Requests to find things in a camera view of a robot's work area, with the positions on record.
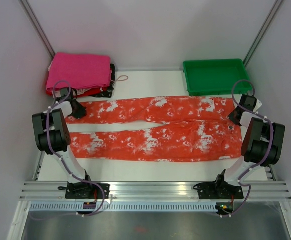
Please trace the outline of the orange white tie-dye trousers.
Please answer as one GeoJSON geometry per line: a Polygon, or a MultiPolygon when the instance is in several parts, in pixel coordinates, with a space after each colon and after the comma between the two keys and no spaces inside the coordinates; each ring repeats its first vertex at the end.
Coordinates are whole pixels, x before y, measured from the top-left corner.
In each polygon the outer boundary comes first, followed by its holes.
{"type": "Polygon", "coordinates": [[[192,163],[241,156],[242,132],[229,114],[230,98],[159,96],[84,102],[87,114],[70,125],[154,123],[140,130],[74,132],[71,149],[80,159],[192,163]]]}

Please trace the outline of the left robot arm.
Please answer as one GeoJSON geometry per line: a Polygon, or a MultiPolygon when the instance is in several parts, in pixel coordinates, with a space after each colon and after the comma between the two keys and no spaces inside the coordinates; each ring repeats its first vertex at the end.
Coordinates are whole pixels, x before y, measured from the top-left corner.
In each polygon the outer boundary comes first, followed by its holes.
{"type": "Polygon", "coordinates": [[[37,148],[57,160],[65,171],[69,184],[78,184],[77,193],[84,199],[95,191],[86,170],[79,164],[71,149],[71,136],[67,117],[76,120],[87,115],[87,108],[77,101],[77,91],[65,87],[47,111],[32,116],[32,125],[37,148]]]}

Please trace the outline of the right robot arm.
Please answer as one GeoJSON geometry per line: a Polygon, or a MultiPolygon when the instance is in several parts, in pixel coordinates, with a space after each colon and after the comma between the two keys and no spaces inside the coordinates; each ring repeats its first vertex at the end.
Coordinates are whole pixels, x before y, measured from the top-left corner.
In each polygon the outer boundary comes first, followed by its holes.
{"type": "Polygon", "coordinates": [[[253,172],[277,164],[281,157],[286,127],[261,116],[257,112],[260,107],[261,101],[255,96],[244,94],[228,116],[234,124],[247,128],[247,132],[241,157],[219,174],[213,185],[213,192],[219,198],[225,198],[234,187],[242,187],[253,172]]]}

